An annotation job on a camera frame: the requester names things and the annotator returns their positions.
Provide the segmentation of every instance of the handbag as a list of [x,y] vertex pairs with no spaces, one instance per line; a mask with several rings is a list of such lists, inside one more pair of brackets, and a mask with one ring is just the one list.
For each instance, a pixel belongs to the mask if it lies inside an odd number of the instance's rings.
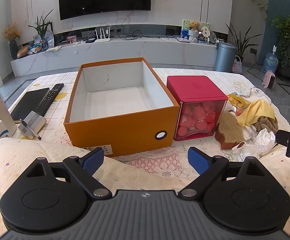
[[235,74],[242,74],[242,62],[239,56],[235,56],[232,72]]

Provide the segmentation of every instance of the orange shoe box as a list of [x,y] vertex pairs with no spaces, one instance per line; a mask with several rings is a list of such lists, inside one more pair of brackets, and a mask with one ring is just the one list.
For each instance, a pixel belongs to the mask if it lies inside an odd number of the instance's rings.
[[144,58],[118,59],[81,66],[64,126],[73,146],[115,157],[171,145],[178,112]]

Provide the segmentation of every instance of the pen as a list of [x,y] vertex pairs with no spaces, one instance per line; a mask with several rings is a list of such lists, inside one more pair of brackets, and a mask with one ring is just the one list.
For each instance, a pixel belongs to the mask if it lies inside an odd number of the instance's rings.
[[38,134],[36,134],[24,120],[20,119],[20,121],[24,125],[24,127],[28,130],[28,132],[32,133],[32,135],[36,137],[38,140],[41,140],[41,137]]

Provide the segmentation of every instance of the trash can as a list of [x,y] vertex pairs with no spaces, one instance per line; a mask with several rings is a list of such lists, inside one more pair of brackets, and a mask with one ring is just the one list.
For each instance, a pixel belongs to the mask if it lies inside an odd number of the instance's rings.
[[237,48],[232,44],[219,42],[216,49],[217,55],[214,70],[231,73]]

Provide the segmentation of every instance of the bread-shaped sponge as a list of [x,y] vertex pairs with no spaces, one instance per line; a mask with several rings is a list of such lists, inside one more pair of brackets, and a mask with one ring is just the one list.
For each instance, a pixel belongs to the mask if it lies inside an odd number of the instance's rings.
[[215,139],[220,142],[222,150],[230,150],[244,141],[242,129],[238,126],[236,117],[231,113],[223,113],[215,133]]

